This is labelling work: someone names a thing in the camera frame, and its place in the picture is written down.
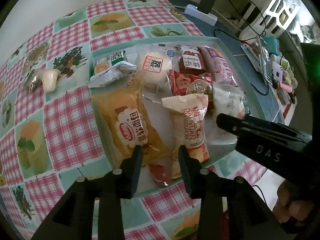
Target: red snack package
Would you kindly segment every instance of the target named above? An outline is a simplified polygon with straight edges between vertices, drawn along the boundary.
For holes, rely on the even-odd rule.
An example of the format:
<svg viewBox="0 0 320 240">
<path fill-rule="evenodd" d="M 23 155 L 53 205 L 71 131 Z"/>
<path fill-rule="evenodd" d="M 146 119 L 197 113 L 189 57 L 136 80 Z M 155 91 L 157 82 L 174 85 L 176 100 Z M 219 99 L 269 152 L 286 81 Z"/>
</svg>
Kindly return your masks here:
<svg viewBox="0 0 320 240">
<path fill-rule="evenodd" d="M 185 96 L 193 93 L 205 94 L 208 95 L 208 110 L 213 109 L 211 74 L 205 73 L 202 76 L 195 76 L 170 69 L 168 77 L 173 96 Z"/>
<path fill-rule="evenodd" d="M 160 183 L 161 185 L 167 187 L 170 182 L 170 175 L 167 174 L 166 169 L 162 165 L 149 163 L 149 169 L 153 176 L 153 180 L 156 183 Z"/>
<path fill-rule="evenodd" d="M 199 49 L 189 45 L 180 45 L 178 50 L 182 53 L 179 58 L 179 70 L 181 73 L 200 75 L 206 72 Z"/>
<path fill-rule="evenodd" d="M 201 51 L 201 55 L 208 72 L 213 77 L 213 81 L 227 85 L 237 85 L 228 62 L 218 49 L 212 49 L 207 46 L 199 46 L 198 49 Z"/>
</svg>

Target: pink checkered tablecloth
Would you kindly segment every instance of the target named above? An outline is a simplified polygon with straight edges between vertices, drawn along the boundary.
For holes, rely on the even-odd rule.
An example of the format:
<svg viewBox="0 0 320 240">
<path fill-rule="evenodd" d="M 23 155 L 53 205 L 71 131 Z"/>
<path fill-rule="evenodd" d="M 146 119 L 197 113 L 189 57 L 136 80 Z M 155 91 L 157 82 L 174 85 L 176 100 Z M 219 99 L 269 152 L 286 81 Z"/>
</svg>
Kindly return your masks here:
<svg viewBox="0 0 320 240">
<path fill-rule="evenodd" d="M 34 234 L 78 176 L 93 179 L 112 169 L 90 99 L 93 92 L 86 86 L 95 55 L 103 55 L 111 45 L 154 37 L 153 27 L 204 36 L 194 23 L 172 14 L 172 8 L 168 0 L 111 0 L 88 6 L 34 34 L 0 68 L 0 206 L 23 235 Z M 27 93 L 21 74 L 25 76 L 28 64 L 61 71 L 53 93 L 44 93 L 42 86 Z M 208 169 L 218 173 L 214 165 Z M 234 176 L 253 184 L 264 171 L 247 161 Z M 197 217 L 199 208 L 200 201 L 189 198 L 183 182 L 148 191 L 123 203 L 128 218 L 137 214 L 124 219 L 125 239 L 178 239 L 182 233 L 177 230 Z"/>
</svg>

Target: charger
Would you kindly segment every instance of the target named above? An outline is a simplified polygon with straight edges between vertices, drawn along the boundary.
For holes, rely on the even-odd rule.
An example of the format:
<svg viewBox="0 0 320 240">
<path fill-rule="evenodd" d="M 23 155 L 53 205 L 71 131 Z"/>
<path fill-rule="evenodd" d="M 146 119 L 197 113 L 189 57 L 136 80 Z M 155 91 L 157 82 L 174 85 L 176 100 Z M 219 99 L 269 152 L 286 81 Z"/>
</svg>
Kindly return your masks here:
<svg viewBox="0 0 320 240">
<path fill-rule="evenodd" d="M 215 0 L 201 0 L 198 5 L 198 11 L 208 14 L 214 5 Z"/>
</svg>

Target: steamed bun package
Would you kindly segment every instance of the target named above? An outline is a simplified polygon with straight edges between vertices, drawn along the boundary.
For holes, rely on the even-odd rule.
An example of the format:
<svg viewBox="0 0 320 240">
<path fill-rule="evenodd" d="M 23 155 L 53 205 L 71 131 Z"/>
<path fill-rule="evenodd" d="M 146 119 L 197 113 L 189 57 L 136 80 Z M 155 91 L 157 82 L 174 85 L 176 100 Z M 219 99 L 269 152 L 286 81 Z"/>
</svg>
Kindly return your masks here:
<svg viewBox="0 0 320 240">
<path fill-rule="evenodd" d="M 167 81 L 167 71 L 172 69 L 175 50 L 157 45 L 140 46 L 136 60 L 137 78 L 144 79 L 144 86 L 158 88 Z"/>
</svg>

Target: power strip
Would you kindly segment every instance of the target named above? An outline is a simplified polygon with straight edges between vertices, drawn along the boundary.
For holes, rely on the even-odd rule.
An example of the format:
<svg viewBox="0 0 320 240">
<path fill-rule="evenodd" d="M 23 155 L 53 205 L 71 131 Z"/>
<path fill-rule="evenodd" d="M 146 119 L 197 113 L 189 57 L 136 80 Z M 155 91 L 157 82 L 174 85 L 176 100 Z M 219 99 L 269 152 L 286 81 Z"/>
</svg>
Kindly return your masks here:
<svg viewBox="0 0 320 240">
<path fill-rule="evenodd" d="M 203 12 L 198 11 L 196 6 L 188 4 L 184 13 L 189 14 L 193 17 L 196 17 L 210 25 L 214 26 L 218 20 L 217 16 L 213 15 L 212 13 L 205 14 Z"/>
</svg>

